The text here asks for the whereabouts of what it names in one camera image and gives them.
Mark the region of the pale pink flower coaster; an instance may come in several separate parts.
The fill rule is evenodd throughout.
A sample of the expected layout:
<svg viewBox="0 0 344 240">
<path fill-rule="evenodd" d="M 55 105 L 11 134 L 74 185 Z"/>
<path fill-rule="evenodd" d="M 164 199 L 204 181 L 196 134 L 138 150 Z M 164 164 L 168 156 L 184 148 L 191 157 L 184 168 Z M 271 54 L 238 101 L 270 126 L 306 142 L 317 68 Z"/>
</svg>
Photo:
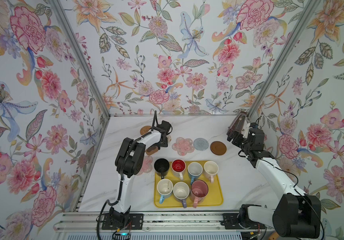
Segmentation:
<svg viewBox="0 0 344 240">
<path fill-rule="evenodd" d="M 152 156 L 145 156 L 141 170 L 139 171 L 137 176 L 140 176 L 144 173 L 150 173 L 152 170 L 153 170 L 153 157 Z"/>
</svg>

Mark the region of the cork paw print coaster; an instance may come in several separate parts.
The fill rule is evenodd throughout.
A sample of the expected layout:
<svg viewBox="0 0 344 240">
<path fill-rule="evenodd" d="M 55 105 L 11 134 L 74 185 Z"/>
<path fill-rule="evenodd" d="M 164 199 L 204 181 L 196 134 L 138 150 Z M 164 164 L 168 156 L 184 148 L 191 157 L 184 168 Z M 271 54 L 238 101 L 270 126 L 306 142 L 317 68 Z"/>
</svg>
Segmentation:
<svg viewBox="0 0 344 240">
<path fill-rule="evenodd" d="M 149 147 L 147 150 L 146 150 L 146 154 L 148 156 L 151 156 L 155 153 L 157 153 L 159 151 L 159 148 L 157 146 L 152 146 L 152 147 Z"/>
</svg>

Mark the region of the grey round coaster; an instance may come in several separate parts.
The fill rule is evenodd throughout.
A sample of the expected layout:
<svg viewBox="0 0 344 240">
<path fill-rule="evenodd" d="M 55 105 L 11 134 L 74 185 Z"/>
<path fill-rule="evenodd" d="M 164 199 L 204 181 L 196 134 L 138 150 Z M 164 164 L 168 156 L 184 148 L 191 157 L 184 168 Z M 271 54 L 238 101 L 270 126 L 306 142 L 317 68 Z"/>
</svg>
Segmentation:
<svg viewBox="0 0 344 240">
<path fill-rule="evenodd" d="M 198 151 L 205 151 L 209 148 L 209 142 L 204 138 L 197 138 L 193 141 L 193 146 Z"/>
</svg>

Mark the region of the brown wooden round coaster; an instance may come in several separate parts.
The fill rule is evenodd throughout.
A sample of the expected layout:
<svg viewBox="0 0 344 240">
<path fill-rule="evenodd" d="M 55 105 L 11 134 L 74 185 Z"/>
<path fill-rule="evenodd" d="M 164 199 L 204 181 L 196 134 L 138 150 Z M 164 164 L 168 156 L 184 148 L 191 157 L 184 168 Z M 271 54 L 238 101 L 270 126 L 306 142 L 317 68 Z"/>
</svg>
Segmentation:
<svg viewBox="0 0 344 240">
<path fill-rule="evenodd" d="M 227 147 L 223 142 L 214 141 L 210 145 L 210 150 L 217 156 L 222 156 L 227 152 Z"/>
</svg>

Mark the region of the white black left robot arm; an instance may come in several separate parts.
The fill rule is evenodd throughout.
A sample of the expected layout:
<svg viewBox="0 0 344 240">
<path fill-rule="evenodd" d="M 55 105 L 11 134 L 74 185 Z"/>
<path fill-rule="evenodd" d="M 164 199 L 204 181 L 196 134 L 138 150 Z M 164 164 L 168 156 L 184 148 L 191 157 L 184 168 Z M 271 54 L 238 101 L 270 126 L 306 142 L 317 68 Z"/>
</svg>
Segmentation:
<svg viewBox="0 0 344 240">
<path fill-rule="evenodd" d="M 135 176 L 143 166 L 145 152 L 151 147 L 158 150 L 168 147 L 170 133 L 172 133 L 172 125 L 166 121 L 159 123 L 157 112 L 155 112 L 150 131 L 136 139 L 123 140 L 115 160 L 119 175 L 118 195 L 114 202 L 106 200 L 104 203 L 97 217 L 97 232 L 104 222 L 115 230 L 129 225 L 132 187 Z"/>
</svg>

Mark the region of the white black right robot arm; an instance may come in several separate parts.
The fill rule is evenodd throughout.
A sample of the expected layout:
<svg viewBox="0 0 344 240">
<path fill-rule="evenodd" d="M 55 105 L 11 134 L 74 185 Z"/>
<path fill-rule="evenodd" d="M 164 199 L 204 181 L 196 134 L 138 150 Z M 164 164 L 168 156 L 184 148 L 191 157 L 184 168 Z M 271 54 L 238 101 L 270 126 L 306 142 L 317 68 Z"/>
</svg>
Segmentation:
<svg viewBox="0 0 344 240">
<path fill-rule="evenodd" d="M 324 239 L 320 200 L 298 188 L 298 183 L 290 178 L 292 173 L 280 168 L 273 155 L 264 150 L 264 137 L 258 124 L 248 124 L 243 116 L 236 117 L 227 131 L 227 140 L 240 149 L 239 156 L 246 158 L 264 176 L 279 199 L 273 210 L 243 204 L 238 223 L 243 228 L 264 225 L 281 237 Z"/>
</svg>

